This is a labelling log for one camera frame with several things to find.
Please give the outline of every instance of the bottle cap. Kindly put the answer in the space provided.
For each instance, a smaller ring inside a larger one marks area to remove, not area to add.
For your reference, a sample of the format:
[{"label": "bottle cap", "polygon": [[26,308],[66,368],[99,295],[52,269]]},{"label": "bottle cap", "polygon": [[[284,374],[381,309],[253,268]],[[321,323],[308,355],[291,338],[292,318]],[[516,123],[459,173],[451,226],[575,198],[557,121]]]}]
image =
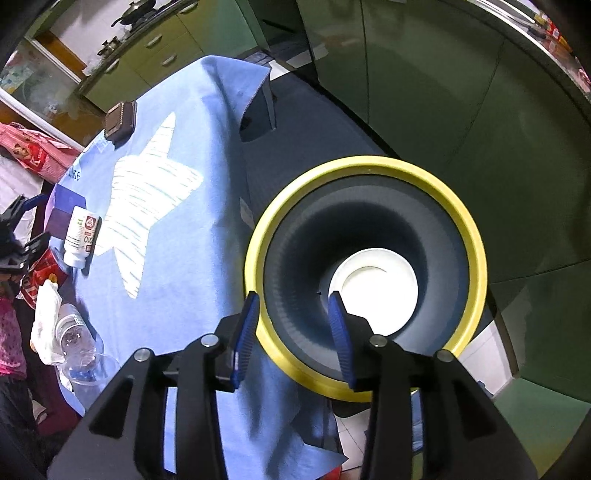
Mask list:
[{"label": "bottle cap", "polygon": [[86,265],[86,259],[77,257],[72,252],[66,252],[64,254],[64,263],[74,268],[84,268]]}]

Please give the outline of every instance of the plastic cup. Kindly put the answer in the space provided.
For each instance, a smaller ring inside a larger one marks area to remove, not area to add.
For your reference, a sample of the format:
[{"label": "plastic cup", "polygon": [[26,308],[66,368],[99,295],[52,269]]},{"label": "plastic cup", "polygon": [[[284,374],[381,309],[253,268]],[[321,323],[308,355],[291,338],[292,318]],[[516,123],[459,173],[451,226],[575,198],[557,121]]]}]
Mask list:
[{"label": "plastic cup", "polygon": [[86,366],[81,366],[79,359],[66,358],[61,371],[72,384],[78,401],[88,411],[119,368],[119,362],[112,356],[96,353],[94,360]]}]

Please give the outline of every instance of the cabinet handle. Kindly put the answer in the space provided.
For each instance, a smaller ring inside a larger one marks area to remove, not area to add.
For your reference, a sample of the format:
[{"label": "cabinet handle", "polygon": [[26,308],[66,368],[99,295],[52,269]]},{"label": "cabinet handle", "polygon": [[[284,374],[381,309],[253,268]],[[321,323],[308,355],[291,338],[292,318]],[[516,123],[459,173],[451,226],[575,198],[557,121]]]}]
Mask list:
[{"label": "cabinet handle", "polygon": [[150,40],[148,43],[146,43],[146,48],[152,48],[160,40],[162,40],[162,34],[155,36],[152,40]]},{"label": "cabinet handle", "polygon": [[192,3],[191,5],[189,5],[189,6],[185,7],[185,8],[183,8],[183,9],[182,9],[180,12],[178,12],[178,13],[180,13],[181,15],[188,14],[188,13],[189,13],[189,12],[190,12],[190,11],[191,11],[193,8],[195,8],[195,7],[196,7],[198,4],[199,4],[199,2],[194,2],[194,3]]},{"label": "cabinet handle", "polygon": [[177,59],[177,54],[173,54],[170,57],[168,57],[166,60],[164,60],[160,65],[162,65],[163,67],[168,67],[168,65],[170,65],[172,62],[174,62]]},{"label": "cabinet handle", "polygon": [[118,64],[119,64],[119,59],[115,60],[111,65],[109,65],[107,67],[107,69],[105,70],[105,73],[111,73]]}]

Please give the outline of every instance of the white tissue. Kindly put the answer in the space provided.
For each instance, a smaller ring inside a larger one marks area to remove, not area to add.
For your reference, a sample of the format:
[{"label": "white tissue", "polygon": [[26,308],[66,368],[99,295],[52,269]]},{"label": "white tissue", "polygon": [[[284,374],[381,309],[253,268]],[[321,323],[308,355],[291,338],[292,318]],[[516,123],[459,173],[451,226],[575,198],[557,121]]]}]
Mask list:
[{"label": "white tissue", "polygon": [[41,361],[46,365],[58,365],[64,362],[64,356],[56,341],[55,333],[60,305],[61,297],[57,292],[57,283],[45,280],[37,293],[31,343]]}]

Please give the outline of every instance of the silver screw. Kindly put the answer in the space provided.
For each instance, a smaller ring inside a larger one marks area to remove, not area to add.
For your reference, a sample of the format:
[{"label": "silver screw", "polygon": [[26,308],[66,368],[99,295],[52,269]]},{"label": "silver screw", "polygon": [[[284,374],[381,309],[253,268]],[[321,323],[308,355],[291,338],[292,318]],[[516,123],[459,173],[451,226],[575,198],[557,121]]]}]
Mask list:
[{"label": "silver screw", "polygon": [[369,338],[369,343],[373,346],[386,346],[388,344],[388,339],[384,335],[372,335]]},{"label": "silver screw", "polygon": [[449,363],[451,362],[455,357],[453,356],[453,353],[451,353],[449,350],[439,350],[437,352],[437,358],[439,360],[441,360],[442,362],[445,363]]},{"label": "silver screw", "polygon": [[140,348],[139,350],[135,351],[134,358],[138,362],[145,362],[148,358],[150,358],[150,350],[147,348]]},{"label": "silver screw", "polygon": [[203,335],[201,338],[201,345],[203,346],[216,346],[219,342],[219,338],[212,333],[208,333],[207,335]]}]

